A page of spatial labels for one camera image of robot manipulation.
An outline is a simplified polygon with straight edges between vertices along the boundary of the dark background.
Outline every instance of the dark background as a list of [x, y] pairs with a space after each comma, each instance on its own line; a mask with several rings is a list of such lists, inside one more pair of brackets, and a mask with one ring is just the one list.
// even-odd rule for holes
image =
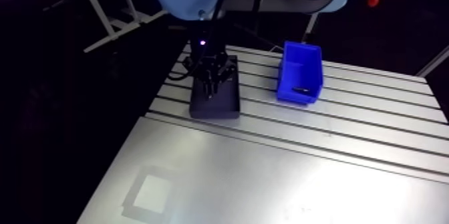
[[[134, 0], [153, 14], [156, 0]], [[100, 0], [120, 15], [124, 0]], [[449, 0], [349, 0], [319, 16], [311, 43], [328, 61], [414, 75], [449, 44]], [[308, 16], [228, 13], [228, 43], [301, 41]], [[88, 0], [0, 0], [0, 157], [5, 223], [74, 223], [183, 48], [166, 15], [91, 53], [106, 32]], [[242, 28], [252, 29], [249, 33]], [[449, 115], [449, 62], [428, 76]]]

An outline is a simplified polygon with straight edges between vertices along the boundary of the blue bin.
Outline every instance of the blue bin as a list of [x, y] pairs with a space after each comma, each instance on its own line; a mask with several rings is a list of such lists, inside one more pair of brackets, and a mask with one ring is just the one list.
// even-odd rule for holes
[[321, 48], [286, 41], [284, 56], [279, 66], [277, 98], [312, 104], [323, 87]]

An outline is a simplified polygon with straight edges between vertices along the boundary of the small object in bin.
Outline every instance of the small object in bin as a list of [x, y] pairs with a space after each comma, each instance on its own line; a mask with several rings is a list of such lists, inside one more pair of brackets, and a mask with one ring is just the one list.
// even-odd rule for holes
[[298, 92], [298, 93], [301, 93], [301, 94], [307, 94], [307, 93], [310, 92], [309, 89], [301, 88], [301, 87], [293, 87], [292, 90], [293, 90], [294, 92]]

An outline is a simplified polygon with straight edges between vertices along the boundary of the slotted table surface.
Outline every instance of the slotted table surface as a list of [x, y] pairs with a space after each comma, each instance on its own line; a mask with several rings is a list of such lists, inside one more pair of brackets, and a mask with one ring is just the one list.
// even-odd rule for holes
[[240, 118], [191, 119], [192, 78], [167, 79], [80, 223], [449, 221], [449, 126], [424, 78], [323, 62], [301, 106], [276, 99], [281, 54], [227, 53]]

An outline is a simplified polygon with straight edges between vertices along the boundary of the black container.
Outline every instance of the black container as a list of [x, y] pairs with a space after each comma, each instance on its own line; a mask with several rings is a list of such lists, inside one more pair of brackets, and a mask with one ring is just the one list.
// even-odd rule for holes
[[240, 91], [239, 91], [239, 67], [237, 56], [230, 55], [231, 61], [235, 61], [236, 70], [230, 78], [218, 87], [218, 92], [208, 99], [204, 94], [203, 84], [194, 79], [192, 95], [190, 97], [190, 116], [198, 119], [231, 119], [240, 116]]

